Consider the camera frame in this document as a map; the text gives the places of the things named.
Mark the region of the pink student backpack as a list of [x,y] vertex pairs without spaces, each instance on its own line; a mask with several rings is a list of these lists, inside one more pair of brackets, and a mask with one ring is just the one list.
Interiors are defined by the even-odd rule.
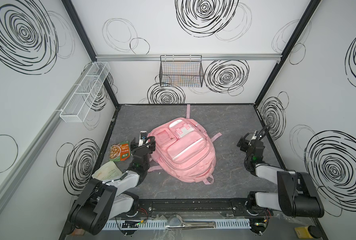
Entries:
[[185,118],[174,119],[149,133],[156,143],[151,160],[158,164],[149,172],[164,170],[182,182],[211,185],[217,162],[213,142],[222,134],[209,137],[205,128],[190,117],[190,112],[188,104]]

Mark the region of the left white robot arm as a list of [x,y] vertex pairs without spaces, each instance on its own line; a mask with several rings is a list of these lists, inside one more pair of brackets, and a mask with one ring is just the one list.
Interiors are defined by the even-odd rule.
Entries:
[[131,143],[133,161],[122,176],[114,180],[92,178],[84,187],[68,213],[60,239],[65,239],[75,229],[83,229],[92,235],[98,234],[106,222],[122,213],[136,214],[138,200],[126,191],[140,185],[150,168],[150,154],[156,150],[154,136],[140,135],[139,145]]

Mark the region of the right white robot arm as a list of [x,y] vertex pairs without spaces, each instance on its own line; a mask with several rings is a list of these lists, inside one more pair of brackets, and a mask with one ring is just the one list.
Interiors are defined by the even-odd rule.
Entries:
[[296,172],[275,167],[264,162],[265,145],[262,139],[271,127],[242,136],[237,147],[246,153],[245,169],[255,177],[265,179],[278,188],[276,193],[251,191],[245,208],[250,215],[256,216],[261,211],[280,211],[288,217],[321,218],[325,215],[323,203],[306,172]]

